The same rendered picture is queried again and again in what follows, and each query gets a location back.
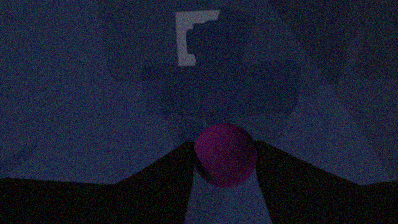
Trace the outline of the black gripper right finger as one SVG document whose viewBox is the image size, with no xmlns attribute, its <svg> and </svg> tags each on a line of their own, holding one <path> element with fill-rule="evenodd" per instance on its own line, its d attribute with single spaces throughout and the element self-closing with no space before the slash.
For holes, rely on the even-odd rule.
<svg viewBox="0 0 398 224">
<path fill-rule="evenodd" d="M 273 224 L 398 224 L 398 181 L 360 186 L 267 142 L 254 144 Z"/>
</svg>

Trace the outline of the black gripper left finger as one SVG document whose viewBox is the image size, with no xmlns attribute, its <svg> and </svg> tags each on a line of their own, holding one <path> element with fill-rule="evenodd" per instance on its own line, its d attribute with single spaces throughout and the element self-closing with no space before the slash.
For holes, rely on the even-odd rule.
<svg viewBox="0 0 398 224">
<path fill-rule="evenodd" d="M 116 184 L 0 179 L 0 224 L 184 224 L 194 142 Z"/>
</svg>

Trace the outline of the purple ball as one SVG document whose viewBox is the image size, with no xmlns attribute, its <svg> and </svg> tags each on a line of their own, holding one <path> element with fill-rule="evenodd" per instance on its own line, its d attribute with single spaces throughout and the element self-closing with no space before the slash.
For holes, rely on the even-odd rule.
<svg viewBox="0 0 398 224">
<path fill-rule="evenodd" d="M 257 149 L 243 128 L 219 123 L 205 129 L 196 140 L 193 161 L 209 184 L 232 187 L 248 180 L 257 162 Z"/>
</svg>

